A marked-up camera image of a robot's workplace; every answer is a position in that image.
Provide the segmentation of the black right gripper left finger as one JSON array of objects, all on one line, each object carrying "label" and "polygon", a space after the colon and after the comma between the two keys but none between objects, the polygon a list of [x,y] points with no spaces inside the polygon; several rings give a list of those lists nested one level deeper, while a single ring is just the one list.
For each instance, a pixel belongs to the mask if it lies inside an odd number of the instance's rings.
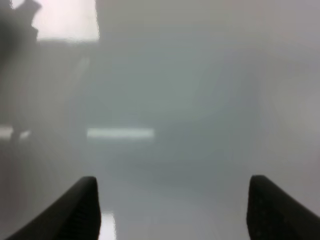
[{"label": "black right gripper left finger", "polygon": [[98,182],[94,176],[85,176],[8,239],[97,240],[100,228]]}]

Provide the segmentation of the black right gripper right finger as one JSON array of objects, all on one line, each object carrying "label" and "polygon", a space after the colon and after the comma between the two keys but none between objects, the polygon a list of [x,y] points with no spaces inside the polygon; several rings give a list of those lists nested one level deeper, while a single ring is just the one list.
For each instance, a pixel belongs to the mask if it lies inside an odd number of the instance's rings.
[{"label": "black right gripper right finger", "polygon": [[264,175],[250,178],[246,224],[251,240],[320,238],[320,217]]}]

